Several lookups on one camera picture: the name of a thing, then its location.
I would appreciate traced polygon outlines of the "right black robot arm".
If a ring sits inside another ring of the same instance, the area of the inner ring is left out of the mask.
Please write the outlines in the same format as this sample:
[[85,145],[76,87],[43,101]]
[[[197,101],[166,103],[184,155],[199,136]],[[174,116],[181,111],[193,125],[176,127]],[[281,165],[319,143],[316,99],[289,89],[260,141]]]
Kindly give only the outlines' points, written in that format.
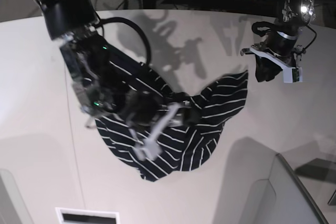
[[[101,19],[91,0],[34,0],[44,16],[51,39],[61,39],[60,51],[72,78],[72,87],[84,113],[99,119],[117,114],[131,127],[176,127],[187,123],[190,109],[179,95],[168,98],[143,85],[149,71],[150,43],[134,22]],[[106,24],[131,27],[145,47],[145,62],[135,62],[104,38]]]

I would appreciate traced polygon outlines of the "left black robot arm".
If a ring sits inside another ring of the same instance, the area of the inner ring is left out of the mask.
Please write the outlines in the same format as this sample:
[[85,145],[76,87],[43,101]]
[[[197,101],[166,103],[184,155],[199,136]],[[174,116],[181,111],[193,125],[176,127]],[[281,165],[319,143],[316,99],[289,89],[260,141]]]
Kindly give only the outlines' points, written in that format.
[[273,23],[252,25],[252,32],[264,41],[243,49],[241,54],[255,56],[258,82],[269,82],[280,73],[285,83],[302,81],[300,62],[308,47],[297,45],[297,40],[301,28],[308,28],[314,16],[314,0],[279,0]]

